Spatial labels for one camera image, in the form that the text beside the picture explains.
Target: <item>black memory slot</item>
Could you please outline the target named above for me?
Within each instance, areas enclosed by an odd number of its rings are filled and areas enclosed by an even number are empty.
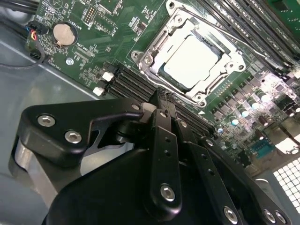
[[[280,44],[284,44],[286,47],[290,49],[290,51],[298,58],[300,57],[300,45],[297,43],[292,36],[289,34],[286,34],[282,27],[278,24],[277,20],[274,20],[271,18],[270,15],[268,15],[267,12],[264,11],[261,7],[257,7],[256,5],[253,4],[253,0],[243,0],[239,2],[242,4],[244,7],[247,8],[247,12],[250,12],[251,15],[258,21],[263,27],[267,27],[267,31],[270,33],[272,31],[272,37],[277,37],[277,39],[280,39],[281,41],[278,41]]]
[[[225,19],[228,19],[228,17],[230,16],[232,18],[232,20],[234,20],[233,24],[236,23],[236,26],[241,27],[248,36],[252,36],[250,39],[252,42],[255,40],[256,42],[259,43],[260,46],[262,46],[262,48],[268,53],[268,57],[272,56],[273,58],[275,58],[275,62],[278,63],[279,65],[281,65],[282,67],[286,67],[286,65],[282,62],[282,61],[286,61],[285,58],[283,56],[280,56],[276,50],[274,50],[273,46],[270,46],[269,43],[264,39],[261,38],[254,29],[252,29],[251,27],[249,27],[245,21],[243,21],[238,14],[236,14],[231,7],[225,3],[222,0],[209,0],[210,2],[216,2],[217,4],[220,5],[221,8],[221,12],[226,12],[226,17]]]
[[[122,73],[119,74],[118,78],[134,83],[143,92],[147,93],[150,96],[155,92],[155,87],[151,87],[150,85],[143,85],[144,82],[141,82],[141,79],[139,79],[139,77],[136,76],[135,74],[130,75],[130,73],[123,71]]]
[[[280,21],[280,19],[273,13],[269,6],[264,1],[255,1],[255,0],[244,0],[249,4],[254,11],[263,18],[263,20],[270,20],[275,22],[278,25],[278,28],[275,29],[279,35],[285,35],[294,42],[295,45],[300,46],[300,42],[297,41],[293,34],[286,28],[286,26]]]
[[[276,57],[276,55],[273,56],[273,55],[270,55],[270,54],[267,53],[266,49],[269,49],[268,46],[265,46],[263,43],[262,43],[262,46],[261,46],[261,43],[256,42],[256,40],[249,33],[247,34],[248,37],[246,37],[246,34],[244,34],[241,30],[234,27],[232,25],[232,23],[234,23],[234,22],[231,22],[226,16],[221,14],[220,13],[221,10],[218,10],[218,8],[216,8],[212,3],[209,3],[208,1],[199,1],[199,0],[198,0],[198,2],[199,2],[199,4],[202,4],[205,9],[211,8],[215,12],[214,14],[212,14],[213,16],[219,15],[222,18],[222,20],[224,20],[227,24],[229,24],[229,26],[230,26],[229,30],[230,31],[234,30],[237,33],[239,33],[240,36],[243,37],[241,40],[246,40],[246,43],[248,43],[250,46],[252,46],[258,52],[261,52],[262,54],[266,55],[268,58],[270,58],[272,61],[274,61],[278,65],[281,65],[282,67],[284,67],[281,59]]]
[[[205,1],[199,1],[198,3],[200,5],[202,5],[203,8],[205,8],[205,10],[210,13],[217,21],[219,24],[221,24],[222,27],[226,28],[232,35],[234,35],[235,37],[237,37],[238,39],[246,42],[247,44],[249,44],[251,47],[255,48],[255,45],[253,45],[252,42],[246,40],[239,32],[237,32],[226,20],[224,20],[220,14],[214,10],[214,8],[212,8],[210,5],[208,5]],[[266,60],[257,55],[252,49],[249,49],[249,51],[256,56],[256,58],[258,60],[260,60],[262,62],[262,64],[264,64],[264,66],[273,74],[276,75],[281,75],[282,71],[277,71],[276,68],[272,67],[271,64],[269,64],[268,62],[266,62]]]
[[[243,1],[237,2],[236,0],[225,0],[229,6],[237,13],[240,17],[243,18],[246,23],[251,26],[256,32],[261,36],[261,38],[265,38],[262,33],[264,32],[266,35],[268,35],[270,42],[269,44],[274,46],[277,45],[281,48],[281,50],[284,52],[283,57],[285,55],[289,56],[288,58],[285,57],[287,60],[289,60],[291,63],[297,63],[294,61],[294,53],[293,48],[289,48],[289,45],[286,45],[287,42],[280,39],[277,36],[277,33],[275,33],[272,29],[270,29],[263,20],[260,19],[256,15],[256,13],[252,10],[251,7],[247,6],[247,4]]]

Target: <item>ram slot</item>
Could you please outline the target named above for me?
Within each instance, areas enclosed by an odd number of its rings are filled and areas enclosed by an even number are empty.
[[[210,2],[216,9],[219,8],[221,14],[225,17],[225,19],[231,21],[231,25],[234,26],[237,30],[244,33],[244,35],[251,40],[252,42],[259,43],[261,52],[265,51],[264,55],[268,58],[273,56],[275,58],[276,63],[284,68],[289,68],[283,61],[285,58],[280,56],[276,50],[272,49],[271,46],[266,43],[266,41],[257,35],[257,33],[249,26],[245,26],[242,19],[227,5],[225,2],[221,0],[207,0]]]
[[[300,43],[293,37],[291,32],[285,27],[280,19],[270,10],[263,1],[243,0],[246,2],[262,20],[267,24],[288,44],[295,52],[300,54]]]
[[[237,2],[236,0],[225,0],[227,5],[230,6],[246,23],[254,29],[257,34],[269,42],[269,45],[280,52],[285,59],[292,64],[297,65],[294,60],[294,53],[291,52],[289,46],[285,45],[285,41],[280,40],[276,33],[273,32],[253,11],[252,8],[247,7],[243,1]]]
[[[151,87],[148,84],[144,85],[144,81],[141,82],[141,79],[139,79],[139,77],[134,74],[130,74],[126,71],[123,71],[119,74],[118,78],[130,83],[134,83],[136,86],[139,87],[139,89],[147,93],[149,96],[151,96],[155,92],[155,87]]]
[[[109,89],[109,93],[113,94],[111,92],[111,89],[115,90],[118,95],[121,94],[126,98],[134,98],[137,101],[139,101],[140,103],[148,101],[148,99],[145,98],[145,96],[141,96],[141,95],[137,94],[136,92],[132,91],[129,87],[127,87],[126,85],[124,85],[123,83],[120,83],[120,82],[115,82]]]
[[[253,45],[253,43],[251,43],[249,40],[246,40],[240,33],[238,33],[226,20],[224,20],[220,14],[218,13],[218,11],[215,11],[214,8],[212,8],[209,4],[207,4],[205,1],[198,1],[199,4],[205,8],[205,10],[210,13],[216,20],[217,22],[225,29],[227,29],[232,35],[234,35],[235,37],[237,37],[240,40],[243,40],[244,42],[248,43],[250,46],[252,46],[253,48],[255,48],[255,46]],[[269,63],[266,62],[266,60],[257,55],[252,49],[249,49],[249,51],[256,56],[256,58],[258,60],[260,60],[264,66],[273,74],[277,75],[277,76],[281,76],[283,71],[278,70],[277,67],[274,65],[274,67],[271,67],[271,65]]]

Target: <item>motherboard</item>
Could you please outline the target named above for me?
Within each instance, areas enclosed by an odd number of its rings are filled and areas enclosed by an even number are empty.
[[[298,152],[282,124],[299,120],[299,11],[297,0],[41,0],[35,22],[51,66],[97,96],[143,102],[167,89],[195,133],[194,119],[213,126],[247,167]]]

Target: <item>mounting hole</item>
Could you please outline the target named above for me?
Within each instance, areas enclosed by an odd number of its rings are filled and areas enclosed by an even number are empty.
[[[165,153],[165,155],[166,155],[167,157],[171,157],[171,154],[170,154],[170,152],[169,152],[168,150],[165,150],[164,153]]]
[[[204,154],[201,154],[202,158],[204,158],[205,160],[207,160],[207,156]]]
[[[170,4],[169,4],[169,8],[174,8],[174,2],[170,2]]]
[[[211,169],[209,169],[208,172],[210,173],[211,176],[215,175],[215,173]]]

